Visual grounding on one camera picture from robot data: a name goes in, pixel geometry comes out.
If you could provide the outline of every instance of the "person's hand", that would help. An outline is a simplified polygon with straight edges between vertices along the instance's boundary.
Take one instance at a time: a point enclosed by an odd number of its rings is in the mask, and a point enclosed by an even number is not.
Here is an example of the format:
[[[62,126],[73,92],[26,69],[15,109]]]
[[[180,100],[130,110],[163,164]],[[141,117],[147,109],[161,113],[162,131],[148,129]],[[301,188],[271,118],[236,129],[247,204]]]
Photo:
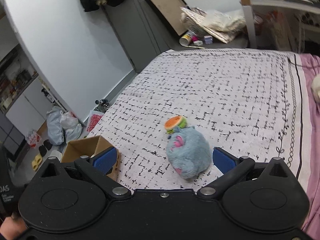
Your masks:
[[[0,226],[0,234],[7,240],[13,240],[21,235],[27,229],[21,217],[12,219],[7,217]]]

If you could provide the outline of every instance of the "gray door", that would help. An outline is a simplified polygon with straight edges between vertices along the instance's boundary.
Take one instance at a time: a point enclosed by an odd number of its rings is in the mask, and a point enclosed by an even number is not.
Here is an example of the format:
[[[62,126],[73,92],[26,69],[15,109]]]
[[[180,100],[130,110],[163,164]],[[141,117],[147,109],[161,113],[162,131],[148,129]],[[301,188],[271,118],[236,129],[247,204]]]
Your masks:
[[[160,54],[138,0],[125,0],[117,7],[105,6],[106,16],[137,73]]]

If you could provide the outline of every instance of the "blue plush toy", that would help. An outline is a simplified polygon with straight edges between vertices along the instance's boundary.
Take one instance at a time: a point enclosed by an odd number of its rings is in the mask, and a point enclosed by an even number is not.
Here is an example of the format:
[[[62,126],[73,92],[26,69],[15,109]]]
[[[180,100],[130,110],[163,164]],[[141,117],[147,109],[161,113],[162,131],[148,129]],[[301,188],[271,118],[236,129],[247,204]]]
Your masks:
[[[166,151],[169,162],[184,179],[207,169],[212,160],[209,143],[194,127],[175,128]]]

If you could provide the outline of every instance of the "white cabinet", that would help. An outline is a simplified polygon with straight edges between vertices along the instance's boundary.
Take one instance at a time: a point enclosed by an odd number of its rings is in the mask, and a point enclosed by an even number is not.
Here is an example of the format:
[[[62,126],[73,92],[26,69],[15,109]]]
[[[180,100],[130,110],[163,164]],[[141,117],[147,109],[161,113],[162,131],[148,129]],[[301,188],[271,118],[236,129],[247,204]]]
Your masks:
[[[41,92],[42,85],[40,78],[37,77],[23,92],[23,95],[27,98],[31,105],[46,119],[46,114],[52,109],[52,104]]]
[[[45,121],[23,94],[10,107],[6,117],[24,136],[31,129],[38,131]]]

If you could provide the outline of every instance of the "stuffed animal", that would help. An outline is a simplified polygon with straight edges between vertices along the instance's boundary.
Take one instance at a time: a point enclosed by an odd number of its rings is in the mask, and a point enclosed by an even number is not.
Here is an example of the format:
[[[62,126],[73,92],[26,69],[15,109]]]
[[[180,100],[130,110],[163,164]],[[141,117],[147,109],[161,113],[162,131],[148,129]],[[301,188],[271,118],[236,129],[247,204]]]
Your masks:
[[[311,89],[316,103],[320,103],[320,75],[316,75],[316,77],[313,79]]]
[[[198,175],[212,161],[209,143],[194,127],[174,128],[166,152],[169,162],[184,179]]]

